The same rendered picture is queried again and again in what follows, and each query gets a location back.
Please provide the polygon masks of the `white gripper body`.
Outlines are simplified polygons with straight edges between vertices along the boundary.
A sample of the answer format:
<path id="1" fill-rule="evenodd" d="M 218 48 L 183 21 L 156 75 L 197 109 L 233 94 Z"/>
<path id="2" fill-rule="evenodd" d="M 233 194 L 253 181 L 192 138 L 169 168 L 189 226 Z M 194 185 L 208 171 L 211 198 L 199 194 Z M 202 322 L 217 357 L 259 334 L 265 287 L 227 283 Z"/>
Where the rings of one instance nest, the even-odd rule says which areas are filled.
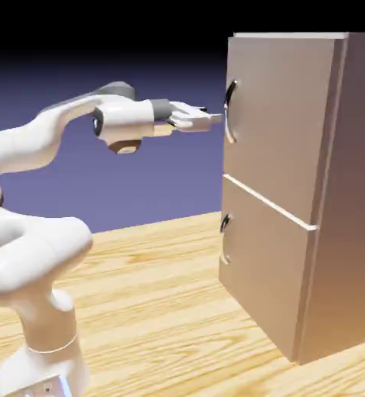
<path id="1" fill-rule="evenodd" d="M 206 108 L 188 105 L 184 102 L 170 102 L 171 116 L 167 122 L 184 133 L 206 132 L 211 129 L 212 120 Z"/>

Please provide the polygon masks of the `tall tan cabinet door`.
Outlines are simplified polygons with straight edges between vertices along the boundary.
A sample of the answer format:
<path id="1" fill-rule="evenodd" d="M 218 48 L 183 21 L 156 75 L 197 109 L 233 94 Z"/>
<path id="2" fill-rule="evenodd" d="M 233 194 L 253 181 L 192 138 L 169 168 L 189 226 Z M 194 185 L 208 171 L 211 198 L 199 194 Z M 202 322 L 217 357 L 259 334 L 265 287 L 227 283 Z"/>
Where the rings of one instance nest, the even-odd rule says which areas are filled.
<path id="1" fill-rule="evenodd" d="M 237 33 L 227 87 L 235 143 L 224 172 L 307 224 L 317 223 L 316 182 L 344 55 L 345 33 Z"/>

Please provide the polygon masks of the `tan wooden cabinet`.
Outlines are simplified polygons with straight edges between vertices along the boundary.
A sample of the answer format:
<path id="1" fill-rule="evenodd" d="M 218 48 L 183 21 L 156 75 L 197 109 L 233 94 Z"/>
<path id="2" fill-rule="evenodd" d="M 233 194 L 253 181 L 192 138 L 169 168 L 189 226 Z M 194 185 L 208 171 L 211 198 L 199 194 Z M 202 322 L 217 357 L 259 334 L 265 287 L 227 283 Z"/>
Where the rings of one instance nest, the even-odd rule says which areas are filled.
<path id="1" fill-rule="evenodd" d="M 365 342 L 365 33 L 347 35 L 316 182 L 298 364 Z"/>

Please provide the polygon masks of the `short tan cabinet door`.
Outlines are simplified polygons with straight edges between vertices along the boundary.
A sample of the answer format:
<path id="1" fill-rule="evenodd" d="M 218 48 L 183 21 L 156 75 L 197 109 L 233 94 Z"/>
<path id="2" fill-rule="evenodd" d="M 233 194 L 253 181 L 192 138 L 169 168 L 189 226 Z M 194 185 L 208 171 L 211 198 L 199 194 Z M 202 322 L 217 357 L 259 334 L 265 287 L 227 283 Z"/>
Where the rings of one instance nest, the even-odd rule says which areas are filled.
<path id="1" fill-rule="evenodd" d="M 219 280 L 282 354 L 296 361 L 305 265 L 318 227 L 228 174 L 222 177 L 222 218 L 226 213 L 232 217 L 225 236 L 230 263 L 219 261 Z"/>

